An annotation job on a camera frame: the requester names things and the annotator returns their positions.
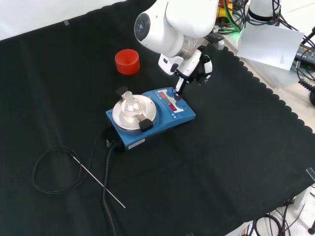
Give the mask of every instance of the black cable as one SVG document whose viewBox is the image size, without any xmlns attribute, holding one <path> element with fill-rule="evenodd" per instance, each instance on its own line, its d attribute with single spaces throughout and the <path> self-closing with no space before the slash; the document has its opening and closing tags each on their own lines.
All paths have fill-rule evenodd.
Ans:
<svg viewBox="0 0 315 236">
<path fill-rule="evenodd" d="M 297 218 L 295 219 L 295 221 L 294 221 L 292 224 L 290 224 L 290 226 L 288 226 L 288 228 L 287 228 L 285 231 L 287 231 L 287 230 L 299 219 L 299 217 L 300 217 L 300 215 L 301 215 L 301 213 L 302 213 L 304 207 L 305 207 L 305 204 L 303 205 L 303 207 L 302 207 L 302 209 L 301 209 L 299 215 L 298 215 Z"/>
<path fill-rule="evenodd" d="M 90 167 L 91 167 L 91 163 L 92 163 L 92 159 L 93 159 L 93 152 L 94 152 L 94 148 L 95 148 L 95 145 L 97 143 L 97 140 L 99 139 L 99 137 L 101 136 L 101 134 L 103 133 L 104 130 L 102 130 L 97 136 L 96 138 L 94 139 L 94 143 L 93 143 L 93 149 L 92 149 L 92 153 L 91 153 L 91 157 L 90 157 L 90 161 L 89 161 L 89 164 L 87 166 L 87 169 L 89 170 Z M 69 147 L 63 147 L 63 146 L 59 146 L 59 147 L 54 147 L 46 152 L 44 152 L 40 157 L 39 159 L 36 161 L 34 167 L 33 167 L 33 172 L 32 172 L 32 175 L 31 175 L 31 181 L 32 181 L 32 184 L 33 186 L 40 192 L 42 193 L 45 193 L 45 194 L 62 194 L 62 193 L 65 193 L 71 189 L 74 189 L 76 188 L 87 176 L 88 172 L 85 172 L 85 174 L 83 175 L 83 177 L 81 178 L 81 172 L 82 172 L 82 166 L 79 164 L 79 173 L 78 173 L 78 176 L 76 177 L 74 183 L 72 185 L 70 185 L 69 187 L 65 188 L 65 189 L 60 189 L 60 190 L 45 190 L 41 187 L 39 187 L 37 184 L 36 184 L 36 173 L 37 173 L 37 167 L 38 167 L 38 164 L 44 159 L 44 158 L 47 158 L 49 157 L 52 153 L 54 152 L 63 152 L 65 153 L 66 155 L 68 155 L 69 157 L 72 158 L 76 158 L 79 163 L 81 163 L 81 159 L 80 157 L 75 153 L 74 150 L 70 149 Z"/>
<path fill-rule="evenodd" d="M 248 230 L 250 229 L 250 225 L 247 226 L 246 236 L 248 236 Z"/>
<path fill-rule="evenodd" d="M 281 18 L 281 24 L 283 24 L 285 27 L 287 27 L 288 29 L 290 30 L 295 30 L 295 31 L 299 31 L 298 29 L 296 29 L 295 27 L 293 27 L 292 25 L 290 25 L 286 20 L 285 18 L 283 17 L 283 15 L 280 16 Z M 304 41 L 305 43 L 309 43 L 312 47 L 315 47 L 315 44 L 311 41 L 310 38 L 308 38 L 308 36 L 304 35 L 303 36 L 304 38 Z"/>
<path fill-rule="evenodd" d="M 312 86 L 309 83 L 307 83 L 306 81 L 302 80 L 300 77 L 300 74 L 299 74 L 301 58 L 304 56 L 304 54 L 306 52 L 307 52 L 307 50 L 301 55 L 300 59 L 298 60 L 298 62 L 296 64 L 296 74 L 297 74 L 297 77 L 299 78 L 299 84 L 300 85 L 302 85 L 304 88 L 306 88 L 310 92 L 315 92 L 315 86 Z"/>
<path fill-rule="evenodd" d="M 232 21 L 232 23 L 239 29 L 239 31 L 242 30 L 242 28 L 235 23 L 235 21 L 233 20 L 232 16 L 231 16 L 231 13 L 230 11 L 228 10 L 228 4 L 227 4 L 227 0 L 224 0 L 224 3 L 225 3 L 225 7 L 226 7 L 226 13 L 228 15 L 228 17 L 230 18 L 230 20 Z"/>
<path fill-rule="evenodd" d="M 283 218 L 282 218 L 282 229 L 281 229 L 281 235 L 285 236 L 285 221 L 286 221 L 286 212 L 287 212 L 287 208 L 289 207 L 289 205 L 286 205 L 285 209 L 284 209 L 284 213 L 283 213 Z"/>
<path fill-rule="evenodd" d="M 315 82 L 314 76 L 313 76 L 310 72 L 308 72 L 306 68 L 305 68 L 305 71 L 311 76 L 311 78 L 308 77 L 306 74 L 304 74 L 304 73 L 301 71 L 301 69 L 299 68 L 299 72 L 300 72 L 305 78 L 308 78 L 309 80 Z"/>
<path fill-rule="evenodd" d="M 308 66 L 305 67 L 305 71 L 313 78 L 313 80 L 315 81 L 315 77 L 312 75 L 312 73 L 310 73 Z"/>
<path fill-rule="evenodd" d="M 280 214 L 280 216 L 282 217 L 282 219 L 284 218 L 284 216 L 281 214 L 281 212 L 280 211 L 278 211 L 278 209 L 276 209 L 276 211 Z M 289 228 L 289 224 L 287 223 L 287 221 L 285 220 L 285 223 L 286 223 L 286 226 L 287 226 L 287 229 Z"/>
<path fill-rule="evenodd" d="M 280 224 L 279 220 L 277 220 L 277 218 L 275 218 L 273 215 L 270 215 L 270 214 L 264 214 L 262 217 L 260 217 L 259 219 L 255 220 L 255 225 L 253 226 L 253 228 L 255 229 L 255 232 L 256 232 L 257 236 L 260 236 L 260 234 L 259 234 L 259 232 L 257 230 L 257 222 L 258 222 L 258 220 L 260 220 L 261 218 L 264 218 L 264 217 L 265 218 L 269 218 L 270 217 L 270 219 L 273 220 L 277 224 L 278 230 L 279 230 L 278 236 L 281 236 L 281 230 L 282 230 L 281 224 Z"/>
<path fill-rule="evenodd" d="M 269 212 L 269 225 L 270 225 L 271 236 L 274 236 L 274 234 L 272 233 L 272 228 L 271 228 L 271 218 L 270 218 L 270 212 Z"/>
<path fill-rule="evenodd" d="M 103 206 L 104 206 L 104 209 L 108 215 L 108 218 L 109 218 L 109 222 L 111 224 L 111 227 L 112 227 L 112 231 L 113 231 L 113 235 L 116 236 L 116 229 L 115 229 L 115 225 L 114 225 L 114 221 L 113 221 L 113 218 L 110 214 L 110 210 L 108 208 L 108 205 L 106 203 L 106 200 L 105 200 L 105 193 L 106 193 L 106 185 L 107 185 L 107 177 L 108 177 L 108 166 L 109 166 L 109 159 L 110 159 L 110 156 L 113 152 L 113 150 L 117 147 L 119 147 L 122 143 L 121 142 L 115 142 L 111 145 L 108 153 L 107 153 L 107 157 L 106 157 L 106 169 L 105 169 L 105 176 L 104 176 L 104 187 L 103 187 L 103 195 L 102 195 L 102 200 L 103 200 Z"/>
<path fill-rule="evenodd" d="M 253 222 L 252 222 L 252 228 L 251 228 L 250 234 L 249 234 L 248 236 L 252 236 L 252 233 L 253 233 L 253 231 L 254 231 L 255 225 L 256 225 L 256 220 L 253 220 Z"/>
</svg>

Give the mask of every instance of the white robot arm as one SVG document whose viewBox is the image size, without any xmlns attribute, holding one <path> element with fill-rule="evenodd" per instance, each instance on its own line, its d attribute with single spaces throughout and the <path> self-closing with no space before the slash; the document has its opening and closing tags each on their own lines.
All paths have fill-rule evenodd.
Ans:
<svg viewBox="0 0 315 236">
<path fill-rule="evenodd" d="M 208 79 L 212 64 L 202 55 L 207 41 L 203 38 L 213 29 L 219 0 L 157 0 L 141 13 L 134 26 L 138 41 L 160 53 L 159 66 L 169 75 L 176 72 L 179 81 L 175 99 L 180 99 L 186 83 L 194 80 L 199 66 Z"/>
</svg>

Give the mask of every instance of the red cup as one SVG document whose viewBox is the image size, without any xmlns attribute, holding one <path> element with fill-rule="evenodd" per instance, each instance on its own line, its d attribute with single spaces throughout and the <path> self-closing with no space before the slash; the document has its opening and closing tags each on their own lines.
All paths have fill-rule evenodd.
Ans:
<svg viewBox="0 0 315 236">
<path fill-rule="evenodd" d="M 140 69 L 139 55 L 135 50 L 124 49 L 115 56 L 117 70 L 123 75 L 133 75 Z"/>
</svg>

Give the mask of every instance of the red led display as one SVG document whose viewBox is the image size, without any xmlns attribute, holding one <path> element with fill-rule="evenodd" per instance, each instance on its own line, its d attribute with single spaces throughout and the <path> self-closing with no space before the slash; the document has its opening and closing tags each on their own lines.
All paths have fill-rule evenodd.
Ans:
<svg viewBox="0 0 315 236">
<path fill-rule="evenodd" d="M 165 94 L 163 92 L 159 92 L 162 98 L 166 98 Z"/>
<path fill-rule="evenodd" d="M 177 111 L 177 109 L 173 106 L 173 104 L 170 102 L 170 100 L 168 100 L 168 98 L 165 96 L 165 94 L 163 92 L 159 92 L 159 95 L 161 96 L 163 101 L 169 106 L 169 108 L 172 111 Z"/>
<path fill-rule="evenodd" d="M 168 105 L 172 109 L 172 111 L 176 111 L 176 108 L 173 106 L 173 104 L 168 104 Z"/>
</svg>

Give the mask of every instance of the black tablecloth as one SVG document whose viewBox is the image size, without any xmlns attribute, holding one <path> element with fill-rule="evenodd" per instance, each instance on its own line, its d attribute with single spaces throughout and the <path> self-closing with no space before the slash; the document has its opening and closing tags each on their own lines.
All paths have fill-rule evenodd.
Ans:
<svg viewBox="0 0 315 236">
<path fill-rule="evenodd" d="M 1 235 L 109 235 L 94 179 L 49 196 L 33 188 L 32 168 L 59 145 L 87 165 L 119 86 L 141 94 L 176 83 L 133 34 L 136 17 L 152 4 L 128 0 L 0 43 Z M 115 54 L 126 48 L 140 55 L 134 76 L 115 68 Z M 226 48 L 207 50 L 211 79 L 184 91 L 195 120 L 113 154 L 108 188 L 126 206 L 108 196 L 119 235 L 222 236 L 312 184 L 305 171 L 315 167 L 311 129 Z M 98 179 L 106 139 L 94 151 Z M 37 181 L 65 187 L 76 173 L 74 161 L 54 155 Z"/>
</svg>

